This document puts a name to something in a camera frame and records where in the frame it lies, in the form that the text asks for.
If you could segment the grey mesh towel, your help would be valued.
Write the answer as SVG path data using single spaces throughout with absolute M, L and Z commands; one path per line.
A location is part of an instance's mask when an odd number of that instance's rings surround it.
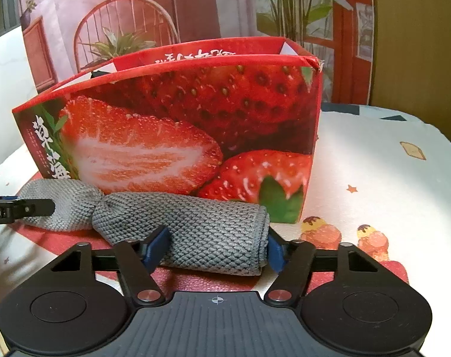
M 22 199 L 49 199 L 55 210 L 25 223 L 53 232 L 94 230 L 110 245 L 145 239 L 163 226 L 171 246 L 162 263 L 194 271 L 260 275 L 266 265 L 266 208 L 167 192 L 113 192 L 72 179 L 37 179 Z

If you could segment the printed living room backdrop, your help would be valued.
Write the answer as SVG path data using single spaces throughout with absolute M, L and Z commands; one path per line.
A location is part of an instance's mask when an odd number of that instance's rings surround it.
M 18 0 L 18 7 L 38 91 L 144 43 L 284 36 L 322 60 L 324 101 L 369 102 L 373 0 Z

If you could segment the red strawberry cardboard box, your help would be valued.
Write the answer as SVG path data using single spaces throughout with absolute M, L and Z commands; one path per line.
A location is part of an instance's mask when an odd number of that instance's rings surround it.
M 283 37 L 197 40 L 114 57 L 16 107 L 42 176 L 302 215 L 322 61 Z

